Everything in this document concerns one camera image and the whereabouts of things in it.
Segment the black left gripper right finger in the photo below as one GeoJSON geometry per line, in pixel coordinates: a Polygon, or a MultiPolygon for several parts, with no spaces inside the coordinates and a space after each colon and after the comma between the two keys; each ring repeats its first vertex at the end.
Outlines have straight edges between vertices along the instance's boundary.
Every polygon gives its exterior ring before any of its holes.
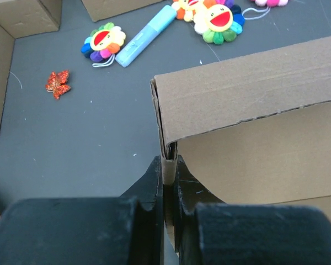
{"type": "Polygon", "coordinates": [[[174,241],[180,264],[331,264],[331,222],[302,205],[227,204],[178,158],[174,241]]]}

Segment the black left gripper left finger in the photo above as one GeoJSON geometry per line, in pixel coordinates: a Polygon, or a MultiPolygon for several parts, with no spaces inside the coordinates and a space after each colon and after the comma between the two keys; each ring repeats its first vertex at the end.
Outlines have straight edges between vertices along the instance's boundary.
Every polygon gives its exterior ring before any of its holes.
{"type": "Polygon", "coordinates": [[[35,198],[0,221],[0,264],[163,264],[161,159],[119,197],[35,198]]]}

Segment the brown cardboard box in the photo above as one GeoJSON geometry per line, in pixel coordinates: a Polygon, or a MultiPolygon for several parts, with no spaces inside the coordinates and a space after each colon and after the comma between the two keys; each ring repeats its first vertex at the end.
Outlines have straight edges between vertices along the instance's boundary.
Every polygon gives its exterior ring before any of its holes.
{"type": "Polygon", "coordinates": [[[311,206],[331,222],[331,36],[158,75],[151,91],[173,240],[179,157],[227,204],[311,206]]]}

